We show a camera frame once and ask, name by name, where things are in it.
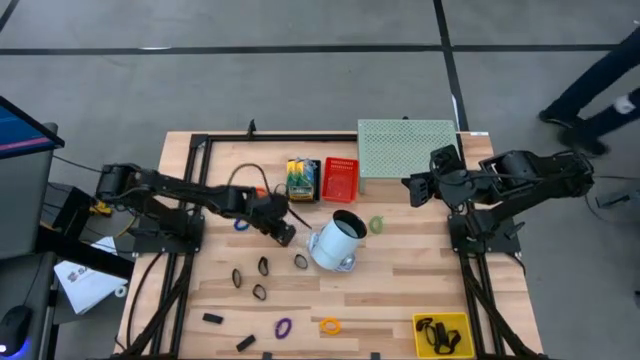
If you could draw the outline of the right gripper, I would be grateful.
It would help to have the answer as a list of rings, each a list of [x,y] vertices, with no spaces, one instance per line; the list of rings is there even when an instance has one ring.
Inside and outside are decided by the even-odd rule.
[[[442,174],[438,169],[430,172],[411,174],[403,179],[403,185],[410,190],[410,205],[414,208],[423,206],[431,199],[431,196],[445,202],[447,205],[457,207],[469,201],[473,196],[473,182],[468,170],[454,170]]]

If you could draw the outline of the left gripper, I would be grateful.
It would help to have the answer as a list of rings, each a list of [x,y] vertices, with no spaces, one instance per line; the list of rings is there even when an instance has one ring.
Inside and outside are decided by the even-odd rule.
[[[296,234],[293,225],[284,217],[289,209],[288,200],[281,194],[259,196],[250,194],[246,199],[244,220],[256,228],[271,228],[270,236],[282,247],[287,247]]]

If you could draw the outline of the white desk lamp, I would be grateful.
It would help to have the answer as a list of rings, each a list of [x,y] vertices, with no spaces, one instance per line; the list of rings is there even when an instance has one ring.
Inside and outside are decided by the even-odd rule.
[[[366,224],[348,210],[336,210],[331,220],[307,242],[307,250],[321,268],[333,272],[352,272],[355,251],[368,234]]]

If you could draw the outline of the black desk support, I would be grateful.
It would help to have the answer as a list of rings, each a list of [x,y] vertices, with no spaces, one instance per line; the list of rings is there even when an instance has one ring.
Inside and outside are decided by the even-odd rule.
[[[133,273],[132,261],[80,240],[97,204],[93,196],[77,187],[46,182],[42,210],[51,208],[56,213],[52,213],[51,224],[40,223],[34,252],[51,252],[59,259],[128,280]]]

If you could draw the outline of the green perforated metal shelf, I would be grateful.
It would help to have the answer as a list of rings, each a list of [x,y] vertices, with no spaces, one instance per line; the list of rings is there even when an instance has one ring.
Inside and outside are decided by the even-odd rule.
[[[360,119],[357,127],[359,193],[368,179],[400,179],[428,170],[430,154],[458,149],[452,120]]]

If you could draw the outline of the black mesh basket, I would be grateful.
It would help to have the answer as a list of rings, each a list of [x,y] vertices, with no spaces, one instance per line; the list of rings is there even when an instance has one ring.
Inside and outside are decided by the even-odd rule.
[[[313,203],[320,200],[320,160],[290,159],[286,165],[286,172],[286,193],[291,202]]]

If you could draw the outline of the red mesh basket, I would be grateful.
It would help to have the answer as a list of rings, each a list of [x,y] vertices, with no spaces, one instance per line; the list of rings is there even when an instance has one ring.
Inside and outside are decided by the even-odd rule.
[[[327,157],[322,198],[331,202],[353,202],[358,193],[358,165],[356,159]]]

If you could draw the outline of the yellow plastic basket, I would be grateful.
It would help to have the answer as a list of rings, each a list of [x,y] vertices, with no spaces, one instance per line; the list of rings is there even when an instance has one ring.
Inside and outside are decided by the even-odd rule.
[[[438,355],[434,352],[434,346],[426,341],[425,333],[418,332],[415,329],[416,322],[422,318],[431,317],[433,319],[432,326],[437,322],[442,322],[445,330],[458,330],[461,335],[461,341],[450,355]],[[471,334],[468,316],[464,312],[448,312],[448,313],[416,313],[412,316],[413,334],[416,355],[421,360],[461,360],[473,359],[475,357],[475,348],[473,343],[473,335]]]

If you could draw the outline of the person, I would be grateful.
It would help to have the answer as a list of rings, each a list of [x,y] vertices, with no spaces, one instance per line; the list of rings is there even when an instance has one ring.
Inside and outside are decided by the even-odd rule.
[[[541,110],[538,119],[561,126],[558,141],[568,148],[580,149],[593,156],[608,153],[609,147],[601,138],[640,120],[640,86],[587,119],[581,118],[579,113],[597,95],[638,66],[640,25]]]

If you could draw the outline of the white paper booklet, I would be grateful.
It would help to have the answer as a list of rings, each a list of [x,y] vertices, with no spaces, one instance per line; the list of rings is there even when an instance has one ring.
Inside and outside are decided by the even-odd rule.
[[[128,284],[125,279],[69,261],[55,265],[54,272],[76,315],[86,313],[108,296],[114,295],[117,287]]]

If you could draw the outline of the grey computer cabinet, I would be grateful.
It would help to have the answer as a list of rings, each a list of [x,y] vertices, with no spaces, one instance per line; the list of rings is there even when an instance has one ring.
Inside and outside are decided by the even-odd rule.
[[[0,159],[0,260],[33,253],[53,150]]]

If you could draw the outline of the monitor with blue screen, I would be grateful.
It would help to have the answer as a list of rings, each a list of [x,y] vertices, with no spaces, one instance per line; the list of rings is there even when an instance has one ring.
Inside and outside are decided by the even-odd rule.
[[[65,141],[0,96],[0,159],[63,148]]]

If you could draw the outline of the black computer mouse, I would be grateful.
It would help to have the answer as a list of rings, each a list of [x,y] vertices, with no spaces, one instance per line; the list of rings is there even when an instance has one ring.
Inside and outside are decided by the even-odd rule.
[[[0,356],[18,353],[26,342],[32,310],[25,305],[9,309],[0,319]]]

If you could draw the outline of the black aluminium rig frame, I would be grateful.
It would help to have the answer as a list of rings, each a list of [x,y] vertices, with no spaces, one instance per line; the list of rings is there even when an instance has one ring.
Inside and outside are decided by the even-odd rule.
[[[169,132],[159,172],[223,184],[242,163],[264,169],[272,189],[284,182],[285,163],[297,157],[356,159],[355,132],[258,132],[249,141],[237,132],[203,134]],[[347,209],[364,221],[380,215],[381,234],[367,236],[357,249],[352,273],[333,273],[315,266],[306,253],[310,231],[293,220],[295,242],[280,247],[255,230],[235,231],[233,220],[209,212],[202,248],[193,260],[186,302],[176,304],[145,349],[166,353],[178,349],[180,359],[416,358],[412,315],[467,312],[460,262],[451,250],[447,228],[449,209],[440,201],[420,208],[409,205],[408,191],[397,179],[367,180],[365,193],[353,203],[292,204],[303,220],[324,226],[335,210]],[[306,270],[294,265],[296,254],[308,260]],[[269,275],[258,271],[259,259],[269,261]],[[489,278],[499,311],[522,341],[544,352],[525,277],[507,255],[487,254]],[[232,270],[242,275],[242,286],[232,282]],[[256,284],[267,291],[260,301],[252,295]],[[222,324],[202,320],[204,313],[224,318]],[[274,336],[275,323],[291,318],[293,328],[282,340]],[[319,323],[337,318],[341,332],[323,333]],[[256,341],[239,353],[236,345],[249,335]]]

